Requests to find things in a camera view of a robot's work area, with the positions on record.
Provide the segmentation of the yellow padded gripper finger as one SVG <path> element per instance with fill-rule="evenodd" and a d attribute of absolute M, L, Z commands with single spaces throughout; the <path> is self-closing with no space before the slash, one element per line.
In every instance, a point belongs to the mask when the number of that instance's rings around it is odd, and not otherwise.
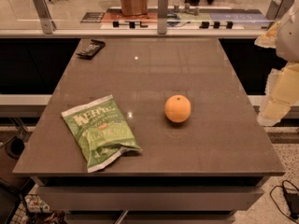
<path fill-rule="evenodd" d="M 281 70 L 272 69 L 259 108 L 258 123 L 274 126 L 299 101 L 299 63 L 287 63 Z"/>
<path fill-rule="evenodd" d="M 273 24 L 263 35 L 260 35 L 254 44 L 261 48 L 274 49 L 276 47 L 276 38 L 280 21 Z"/>

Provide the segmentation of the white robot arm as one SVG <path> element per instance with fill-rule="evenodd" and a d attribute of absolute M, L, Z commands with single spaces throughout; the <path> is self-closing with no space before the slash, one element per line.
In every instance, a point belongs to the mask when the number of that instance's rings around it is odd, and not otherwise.
<path fill-rule="evenodd" d="M 274 126 L 299 101 L 299 0 L 254 44 L 275 49 L 276 55 L 287 62 L 281 70 L 271 70 L 259 108 L 258 123 Z"/>

